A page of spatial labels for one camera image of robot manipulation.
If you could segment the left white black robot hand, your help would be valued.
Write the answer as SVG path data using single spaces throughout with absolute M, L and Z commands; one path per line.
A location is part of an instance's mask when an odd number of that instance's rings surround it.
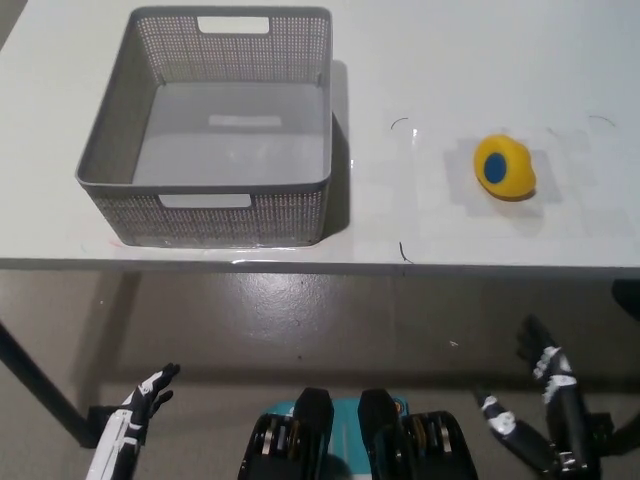
M 168 390 L 180 372 L 168 363 L 139 383 L 107 419 L 91 460 L 86 480 L 129 480 L 135 476 L 149 423 L 174 392 Z

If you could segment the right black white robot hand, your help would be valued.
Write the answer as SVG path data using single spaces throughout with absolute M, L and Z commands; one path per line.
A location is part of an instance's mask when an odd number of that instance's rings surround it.
M 535 315 L 517 334 L 518 356 L 543 387 L 542 402 L 550 437 L 505 408 L 484 389 L 476 403 L 493 437 L 533 472 L 545 479 L 599 479 L 601 462 L 593 446 L 589 412 L 565 350 Z

